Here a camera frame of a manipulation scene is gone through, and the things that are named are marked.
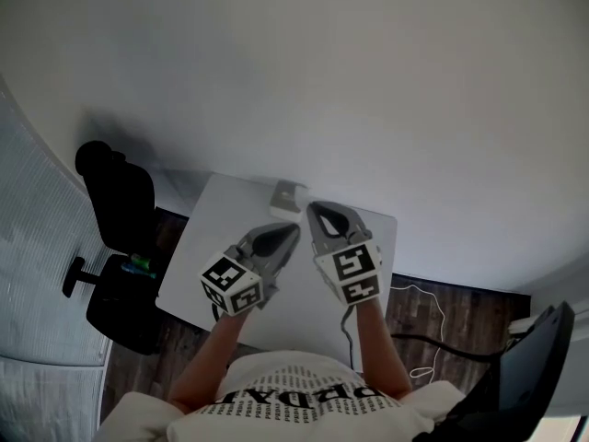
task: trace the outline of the forearm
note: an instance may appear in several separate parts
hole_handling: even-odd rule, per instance
[[[378,299],[360,303],[356,312],[364,381],[400,400],[411,393],[411,382],[388,333]]]
[[[214,402],[247,315],[224,315],[214,325],[201,350],[174,382],[168,397],[170,403],[190,413]]]

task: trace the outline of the white table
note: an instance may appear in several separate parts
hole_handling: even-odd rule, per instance
[[[214,174],[208,181],[186,225],[156,305],[164,311],[209,331],[214,326],[211,302],[198,280],[198,272],[217,251],[237,243],[253,227],[280,222],[270,216],[273,188],[261,183]],[[309,201],[299,206],[306,207]],[[373,232],[383,258],[383,312],[387,309],[393,269],[397,220],[357,210]],[[346,308],[332,295],[313,263],[311,233],[306,215],[299,223],[300,242],[278,277],[277,293],[270,303],[255,308],[239,341],[264,350],[295,349],[331,356],[349,365],[349,345],[340,330]],[[354,369],[360,371],[360,345],[355,311],[347,329],[354,340]]]

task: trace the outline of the white cable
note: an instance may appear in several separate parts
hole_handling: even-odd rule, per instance
[[[434,293],[430,293],[429,291],[423,291],[421,288],[419,288],[418,286],[416,286],[414,284],[411,284],[409,286],[403,286],[401,288],[397,288],[396,286],[390,287],[391,290],[409,290],[410,288],[416,288],[418,291],[424,293],[425,295],[430,295],[435,300],[435,305],[438,307],[438,310],[440,311],[440,314],[442,315],[442,324],[440,325],[440,338],[441,338],[441,341],[443,342],[444,341],[445,314],[442,311],[442,308],[440,308],[440,303],[438,302],[438,297]],[[411,370],[411,372],[409,372],[409,376],[411,378],[421,378],[421,377],[425,377],[426,375],[432,374],[432,377],[430,378],[430,383],[432,383],[433,377],[435,377],[435,361],[437,360],[439,353],[440,353],[440,348],[438,347],[438,350],[435,351],[435,355],[433,356],[432,366],[420,366],[419,368],[413,368]]]

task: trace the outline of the black lettering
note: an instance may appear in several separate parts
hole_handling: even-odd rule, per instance
[[[294,394],[297,396],[297,404],[293,403],[291,400],[291,395]],[[301,393],[299,391],[286,391],[278,395],[278,401],[287,406],[293,406],[294,408],[306,408],[310,409],[309,401],[306,398],[305,393]]]
[[[238,391],[232,391],[231,393],[227,393],[222,400],[215,401],[213,404],[233,404],[233,400],[235,399],[237,393]]]
[[[382,396],[383,398],[385,397],[384,394],[382,394],[381,392],[375,390],[372,387],[360,387],[360,388],[356,388],[353,391],[353,395],[358,398],[370,398],[371,396]]]
[[[318,396],[318,402],[326,402],[329,400],[335,400],[336,398],[345,398],[351,400],[352,398],[346,393],[343,384],[334,385],[325,390],[317,391],[313,395]]]
[[[273,394],[275,392],[275,390],[270,390],[270,391],[258,391],[258,390],[254,390],[254,389],[248,389],[246,390],[246,393],[251,396],[254,400],[256,400],[256,402],[259,402],[260,404],[270,404],[270,402],[268,401],[268,397]]]

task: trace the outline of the person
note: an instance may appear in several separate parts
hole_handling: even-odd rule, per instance
[[[127,393],[94,442],[280,439],[411,441],[464,398],[447,381],[413,391],[377,298],[356,305],[364,377],[321,355],[276,351],[227,363],[248,318],[224,315],[167,401]]]

